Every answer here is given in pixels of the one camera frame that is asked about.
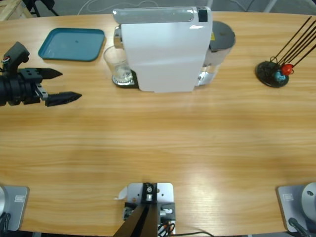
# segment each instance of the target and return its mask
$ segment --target coffee machine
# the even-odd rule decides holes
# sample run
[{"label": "coffee machine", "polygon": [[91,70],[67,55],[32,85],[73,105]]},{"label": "coffee machine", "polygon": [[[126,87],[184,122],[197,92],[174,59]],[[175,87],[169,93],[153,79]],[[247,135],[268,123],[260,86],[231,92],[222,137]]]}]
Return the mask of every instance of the coffee machine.
[{"label": "coffee machine", "polygon": [[114,9],[115,48],[126,53],[132,77],[119,87],[152,92],[192,91],[210,83],[235,44],[232,29],[213,22],[211,9]]}]

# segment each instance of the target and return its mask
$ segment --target metal base plate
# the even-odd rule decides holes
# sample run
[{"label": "metal base plate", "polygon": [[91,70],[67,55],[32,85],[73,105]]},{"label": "metal base plate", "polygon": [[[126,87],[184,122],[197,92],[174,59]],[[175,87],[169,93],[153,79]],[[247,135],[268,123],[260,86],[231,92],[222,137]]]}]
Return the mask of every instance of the metal base plate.
[{"label": "metal base plate", "polygon": [[281,204],[285,227],[290,232],[297,232],[288,220],[293,217],[297,222],[307,229],[306,219],[302,211],[301,198],[305,185],[282,186],[278,187],[277,194]]},{"label": "metal base plate", "polygon": [[[131,183],[127,186],[127,201],[129,203],[140,204],[142,199],[143,183]],[[171,183],[157,183],[157,203],[174,202],[173,185]]]},{"label": "metal base plate", "polygon": [[17,231],[22,224],[29,189],[18,186],[4,186],[4,188],[7,191],[9,203],[9,205],[6,205],[7,209],[5,212],[11,215],[8,229]]}]

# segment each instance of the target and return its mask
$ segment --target sticker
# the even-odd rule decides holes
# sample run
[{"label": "sticker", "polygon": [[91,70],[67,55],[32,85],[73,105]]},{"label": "sticker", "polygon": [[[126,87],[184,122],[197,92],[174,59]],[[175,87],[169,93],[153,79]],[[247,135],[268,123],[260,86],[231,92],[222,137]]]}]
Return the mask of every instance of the sticker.
[{"label": "sticker", "polygon": [[215,40],[214,32],[212,32],[211,40]]},{"label": "sticker", "polygon": [[25,196],[15,196],[14,202],[24,202]]},{"label": "sticker", "polygon": [[293,195],[292,194],[283,194],[284,201],[293,201]]}]

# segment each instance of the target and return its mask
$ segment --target plastic tray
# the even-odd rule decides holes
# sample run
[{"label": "plastic tray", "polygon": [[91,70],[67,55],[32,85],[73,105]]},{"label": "plastic tray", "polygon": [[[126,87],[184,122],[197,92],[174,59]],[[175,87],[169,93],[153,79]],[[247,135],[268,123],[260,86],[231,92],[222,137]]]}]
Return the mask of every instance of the plastic tray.
[{"label": "plastic tray", "polygon": [[100,52],[104,32],[99,29],[56,28],[39,49],[43,59],[93,61]]}]

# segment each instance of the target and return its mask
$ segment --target wood grain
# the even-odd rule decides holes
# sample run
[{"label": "wood grain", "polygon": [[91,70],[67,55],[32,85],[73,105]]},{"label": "wood grain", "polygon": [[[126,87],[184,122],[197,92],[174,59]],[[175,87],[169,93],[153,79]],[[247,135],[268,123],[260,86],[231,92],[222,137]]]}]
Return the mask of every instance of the wood grain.
[{"label": "wood grain", "polygon": [[48,92],[75,91],[70,104],[0,108],[0,182],[30,187],[23,230],[113,235],[123,223],[114,197],[130,182],[174,185],[177,232],[215,235],[284,231],[276,187],[315,181],[316,80],[312,53],[280,89],[261,84],[255,66],[275,55],[303,15],[215,12],[237,43],[214,82],[190,93],[117,88],[101,55],[94,62],[42,60],[57,27],[102,29],[111,15],[0,23],[0,55],[16,41],[23,67],[64,75]]}]

